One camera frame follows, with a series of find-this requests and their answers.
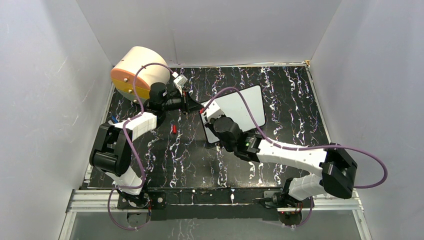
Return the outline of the red marker cap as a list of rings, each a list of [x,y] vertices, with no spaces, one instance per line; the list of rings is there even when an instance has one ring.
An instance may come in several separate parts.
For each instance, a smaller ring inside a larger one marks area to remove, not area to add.
[[[171,133],[173,134],[173,135],[176,135],[177,134],[177,126],[176,125],[172,125],[172,128],[171,128]]]

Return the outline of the white board black frame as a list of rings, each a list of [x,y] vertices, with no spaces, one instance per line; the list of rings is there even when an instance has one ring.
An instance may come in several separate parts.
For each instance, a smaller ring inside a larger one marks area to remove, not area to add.
[[[264,126],[266,124],[266,114],[262,87],[257,84],[241,89],[240,93],[244,97],[246,103],[243,102],[237,92],[222,94],[215,100],[224,111],[226,117],[231,118],[237,123],[242,131],[246,132],[254,130],[256,126]],[[214,144],[219,141],[207,127],[203,126],[203,129],[206,141],[209,144]]]

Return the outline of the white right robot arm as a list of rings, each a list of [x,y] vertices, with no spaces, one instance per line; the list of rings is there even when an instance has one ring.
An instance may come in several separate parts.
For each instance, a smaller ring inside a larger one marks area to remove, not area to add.
[[[260,134],[243,132],[226,116],[206,122],[205,128],[218,138],[227,152],[241,160],[281,164],[309,172],[306,176],[286,180],[275,200],[282,206],[295,207],[320,194],[339,199],[350,199],[353,195],[358,165],[345,149],[308,149],[278,141],[270,143]]]

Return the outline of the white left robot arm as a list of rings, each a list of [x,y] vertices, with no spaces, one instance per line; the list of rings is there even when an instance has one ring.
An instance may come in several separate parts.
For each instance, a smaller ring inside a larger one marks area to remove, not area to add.
[[[150,198],[142,190],[146,180],[145,172],[138,176],[131,167],[135,149],[133,141],[159,127],[169,111],[180,110],[190,114],[202,108],[191,97],[188,88],[169,91],[165,84],[154,83],[149,98],[142,104],[142,112],[119,123],[103,123],[99,126],[89,164],[112,178],[118,194],[133,207],[144,208]]]

